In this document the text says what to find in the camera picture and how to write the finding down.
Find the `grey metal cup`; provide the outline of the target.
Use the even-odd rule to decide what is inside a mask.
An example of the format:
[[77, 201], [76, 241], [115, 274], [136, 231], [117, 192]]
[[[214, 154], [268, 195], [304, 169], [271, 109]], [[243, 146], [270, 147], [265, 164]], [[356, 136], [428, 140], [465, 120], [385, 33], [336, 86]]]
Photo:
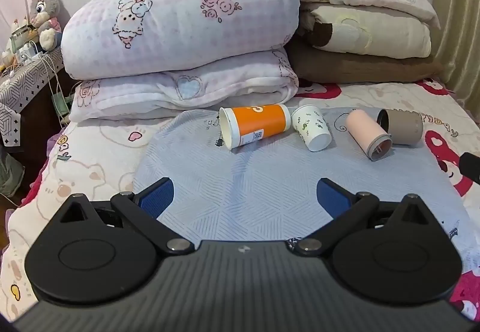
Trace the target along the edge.
[[391, 136], [393, 144], [416, 145], [423, 136], [422, 117], [416, 112], [382, 109], [377, 123]]

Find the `pink cup with grey lid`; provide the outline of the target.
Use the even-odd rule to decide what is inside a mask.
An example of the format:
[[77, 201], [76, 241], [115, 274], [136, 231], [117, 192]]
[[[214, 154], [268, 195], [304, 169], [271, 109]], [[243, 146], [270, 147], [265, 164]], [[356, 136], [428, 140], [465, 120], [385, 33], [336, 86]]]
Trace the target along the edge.
[[365, 111], [353, 110], [346, 117], [346, 130], [372, 162], [383, 158], [391, 149], [391, 135], [388, 134]]

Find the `white paper cup green print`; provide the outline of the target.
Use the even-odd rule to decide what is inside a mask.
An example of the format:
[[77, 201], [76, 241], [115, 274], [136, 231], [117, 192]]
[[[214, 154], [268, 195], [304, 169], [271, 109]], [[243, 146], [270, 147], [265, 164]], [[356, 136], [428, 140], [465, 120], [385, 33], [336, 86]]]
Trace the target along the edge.
[[320, 109], [315, 105], [301, 105], [291, 115], [292, 126], [311, 152], [326, 149], [332, 136]]

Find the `orange and white paper cup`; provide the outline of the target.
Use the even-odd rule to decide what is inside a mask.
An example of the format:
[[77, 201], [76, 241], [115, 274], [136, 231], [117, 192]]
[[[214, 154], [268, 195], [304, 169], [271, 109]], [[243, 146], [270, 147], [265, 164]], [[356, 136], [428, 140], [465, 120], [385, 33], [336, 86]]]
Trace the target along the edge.
[[228, 150], [288, 131], [290, 112], [285, 105], [220, 108], [220, 131]]

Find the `cartoon bear bed sheet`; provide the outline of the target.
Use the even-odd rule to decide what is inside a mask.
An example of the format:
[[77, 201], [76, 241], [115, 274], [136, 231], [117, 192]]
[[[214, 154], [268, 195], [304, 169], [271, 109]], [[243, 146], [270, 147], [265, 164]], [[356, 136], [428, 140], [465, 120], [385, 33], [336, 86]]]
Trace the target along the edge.
[[[419, 113], [439, 173], [459, 192], [466, 211], [479, 221], [479, 186], [457, 169], [464, 152], [479, 153], [479, 127], [438, 82], [413, 84], [308, 84], [289, 102], [320, 108], [371, 106]], [[108, 199], [133, 188], [134, 171], [147, 143], [164, 120], [71, 123], [49, 145], [48, 162], [28, 200], [1, 219], [7, 246], [1, 259], [1, 314], [13, 321], [37, 301], [24, 273], [24, 258], [61, 203], [73, 192]]]

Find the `light blue patterned mat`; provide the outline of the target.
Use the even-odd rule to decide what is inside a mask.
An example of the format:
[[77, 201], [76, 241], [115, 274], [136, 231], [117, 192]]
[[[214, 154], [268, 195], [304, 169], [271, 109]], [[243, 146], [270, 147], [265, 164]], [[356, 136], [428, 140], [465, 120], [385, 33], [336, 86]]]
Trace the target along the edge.
[[430, 150], [424, 144], [396, 146], [371, 161], [348, 133], [346, 115], [344, 108], [324, 110], [333, 139], [319, 152], [308, 150], [294, 130], [229, 150], [215, 111], [186, 111], [151, 138], [133, 189], [171, 179], [172, 203], [155, 216], [194, 244], [312, 233], [332, 218], [317, 200], [323, 178], [386, 201], [415, 193], [456, 246], [464, 270], [477, 268], [479, 227]]

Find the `beige curtain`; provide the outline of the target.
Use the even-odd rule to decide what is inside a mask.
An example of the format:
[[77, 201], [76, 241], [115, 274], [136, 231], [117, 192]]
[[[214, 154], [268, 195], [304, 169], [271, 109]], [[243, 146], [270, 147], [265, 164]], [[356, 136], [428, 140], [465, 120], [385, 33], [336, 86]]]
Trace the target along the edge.
[[479, 118], [479, 0], [433, 0], [441, 29], [433, 53], [441, 80], [475, 119]]

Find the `brown pillow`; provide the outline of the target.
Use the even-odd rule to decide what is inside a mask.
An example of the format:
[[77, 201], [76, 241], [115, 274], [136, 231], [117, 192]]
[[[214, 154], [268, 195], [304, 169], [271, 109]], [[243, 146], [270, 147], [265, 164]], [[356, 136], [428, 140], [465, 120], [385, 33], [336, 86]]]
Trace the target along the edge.
[[318, 84], [413, 83], [443, 72], [442, 64], [431, 57], [394, 59], [340, 54], [292, 41], [285, 50], [296, 75]]

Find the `nightstand with patterned cloth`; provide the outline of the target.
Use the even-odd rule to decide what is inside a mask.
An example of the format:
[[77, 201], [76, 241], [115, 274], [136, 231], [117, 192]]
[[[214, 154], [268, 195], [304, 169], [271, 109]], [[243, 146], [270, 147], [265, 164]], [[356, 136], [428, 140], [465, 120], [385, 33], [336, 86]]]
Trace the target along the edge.
[[52, 96], [74, 86], [59, 48], [1, 78], [1, 143], [32, 183], [47, 160], [47, 141], [61, 130]]

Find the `cream and brown folded blanket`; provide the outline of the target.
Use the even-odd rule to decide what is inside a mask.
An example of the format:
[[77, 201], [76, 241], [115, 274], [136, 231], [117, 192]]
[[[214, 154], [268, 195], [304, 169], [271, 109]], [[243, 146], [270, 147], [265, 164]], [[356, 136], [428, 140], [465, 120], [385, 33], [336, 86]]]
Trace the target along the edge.
[[310, 45], [329, 52], [396, 59], [431, 55], [428, 25], [386, 8], [304, 4], [298, 31]]

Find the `pink checked folded quilt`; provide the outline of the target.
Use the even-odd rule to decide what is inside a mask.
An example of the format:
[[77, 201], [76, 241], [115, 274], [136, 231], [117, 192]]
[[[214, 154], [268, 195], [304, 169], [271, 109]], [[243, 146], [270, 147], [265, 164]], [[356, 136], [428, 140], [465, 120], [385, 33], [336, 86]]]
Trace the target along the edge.
[[285, 44], [300, 0], [91, 0], [67, 23], [70, 118], [162, 118], [220, 105], [287, 102]]

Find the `grey rabbit plush toy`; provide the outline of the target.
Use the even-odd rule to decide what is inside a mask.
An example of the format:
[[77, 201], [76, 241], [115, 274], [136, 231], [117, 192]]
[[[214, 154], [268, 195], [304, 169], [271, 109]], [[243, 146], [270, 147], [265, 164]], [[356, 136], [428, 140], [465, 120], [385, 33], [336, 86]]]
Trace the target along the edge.
[[59, 22], [59, 0], [30, 0], [29, 23], [38, 31], [41, 48], [50, 52], [60, 45], [62, 27]]

